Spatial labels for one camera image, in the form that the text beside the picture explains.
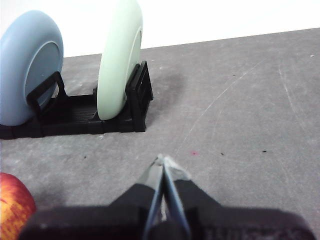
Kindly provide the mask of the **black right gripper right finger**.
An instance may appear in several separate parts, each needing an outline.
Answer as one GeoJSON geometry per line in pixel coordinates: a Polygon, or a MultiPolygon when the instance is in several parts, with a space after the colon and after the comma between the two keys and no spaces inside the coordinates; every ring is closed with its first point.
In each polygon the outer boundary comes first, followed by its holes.
{"type": "Polygon", "coordinates": [[[198,187],[170,156],[163,168],[172,216],[193,240],[314,240],[305,219],[272,208],[225,206],[198,187]]]}

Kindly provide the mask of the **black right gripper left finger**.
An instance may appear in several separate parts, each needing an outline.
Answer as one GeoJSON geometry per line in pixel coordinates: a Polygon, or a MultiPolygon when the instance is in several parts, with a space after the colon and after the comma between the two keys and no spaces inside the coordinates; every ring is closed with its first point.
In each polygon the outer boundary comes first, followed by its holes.
{"type": "Polygon", "coordinates": [[[142,240],[161,202],[162,156],[109,205],[61,206],[37,211],[20,240],[142,240]]]}

